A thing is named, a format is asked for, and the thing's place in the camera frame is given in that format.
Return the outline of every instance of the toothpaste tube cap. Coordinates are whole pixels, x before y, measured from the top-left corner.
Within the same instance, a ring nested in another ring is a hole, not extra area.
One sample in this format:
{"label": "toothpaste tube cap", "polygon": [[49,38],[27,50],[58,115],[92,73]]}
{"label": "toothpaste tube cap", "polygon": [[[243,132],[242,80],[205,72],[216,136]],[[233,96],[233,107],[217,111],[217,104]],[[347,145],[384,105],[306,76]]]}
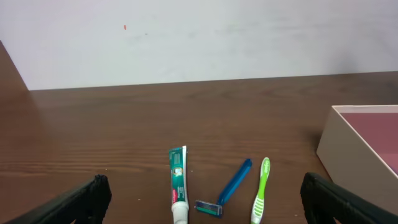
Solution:
{"label": "toothpaste tube cap", "polygon": [[174,224],[188,223],[188,203],[176,202],[172,205]]}

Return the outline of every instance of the white box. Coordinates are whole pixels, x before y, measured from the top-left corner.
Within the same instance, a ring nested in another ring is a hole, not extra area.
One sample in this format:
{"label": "white box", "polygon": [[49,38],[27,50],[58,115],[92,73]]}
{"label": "white box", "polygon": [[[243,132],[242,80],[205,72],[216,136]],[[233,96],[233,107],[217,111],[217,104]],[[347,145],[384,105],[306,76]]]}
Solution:
{"label": "white box", "polygon": [[334,183],[398,215],[398,105],[332,106],[317,154]]}

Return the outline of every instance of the wooden table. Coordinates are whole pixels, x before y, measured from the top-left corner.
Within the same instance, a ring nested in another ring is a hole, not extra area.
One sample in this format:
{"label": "wooden table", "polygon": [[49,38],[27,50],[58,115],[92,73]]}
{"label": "wooden table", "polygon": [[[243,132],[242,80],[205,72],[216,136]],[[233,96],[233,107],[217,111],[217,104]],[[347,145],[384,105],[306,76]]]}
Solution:
{"label": "wooden table", "polygon": [[[331,105],[398,103],[398,73],[32,91],[0,108],[0,222],[106,174],[104,223],[172,223],[168,150],[188,146],[189,223],[249,223],[259,166],[271,159],[264,223],[306,223],[306,172]],[[253,168],[224,217],[216,202],[241,163]]]}

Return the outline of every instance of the toothpaste tube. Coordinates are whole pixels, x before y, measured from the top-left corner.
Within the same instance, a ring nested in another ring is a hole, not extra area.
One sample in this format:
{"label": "toothpaste tube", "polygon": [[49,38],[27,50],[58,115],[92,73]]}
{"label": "toothpaste tube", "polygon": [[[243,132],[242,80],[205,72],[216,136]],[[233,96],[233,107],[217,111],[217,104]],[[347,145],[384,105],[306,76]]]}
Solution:
{"label": "toothpaste tube", "polygon": [[187,147],[182,146],[169,151],[172,174],[172,212],[174,224],[188,223],[187,198]]}

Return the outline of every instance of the green toothbrush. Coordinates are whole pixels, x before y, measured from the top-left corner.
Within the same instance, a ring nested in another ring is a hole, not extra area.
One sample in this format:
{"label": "green toothbrush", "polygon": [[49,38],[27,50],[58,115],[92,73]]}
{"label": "green toothbrush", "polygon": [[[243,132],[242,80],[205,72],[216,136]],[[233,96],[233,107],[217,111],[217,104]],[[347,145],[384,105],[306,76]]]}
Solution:
{"label": "green toothbrush", "polygon": [[267,179],[271,169],[271,162],[265,157],[261,163],[259,191],[251,210],[251,224],[259,224],[264,213],[264,191],[266,190]]}

